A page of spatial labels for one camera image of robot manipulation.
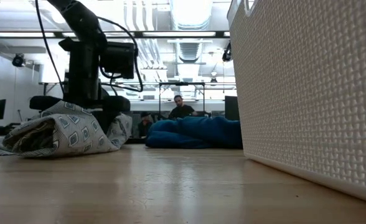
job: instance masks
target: blue sleeping bag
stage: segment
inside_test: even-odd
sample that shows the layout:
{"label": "blue sleeping bag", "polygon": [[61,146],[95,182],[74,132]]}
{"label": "blue sleeping bag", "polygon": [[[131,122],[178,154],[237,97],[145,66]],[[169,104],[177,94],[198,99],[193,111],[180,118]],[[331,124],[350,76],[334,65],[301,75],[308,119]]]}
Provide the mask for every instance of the blue sleeping bag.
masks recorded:
{"label": "blue sleeping bag", "polygon": [[154,123],[146,146],[158,148],[204,149],[209,147],[242,149],[239,121],[223,117],[186,117]]}

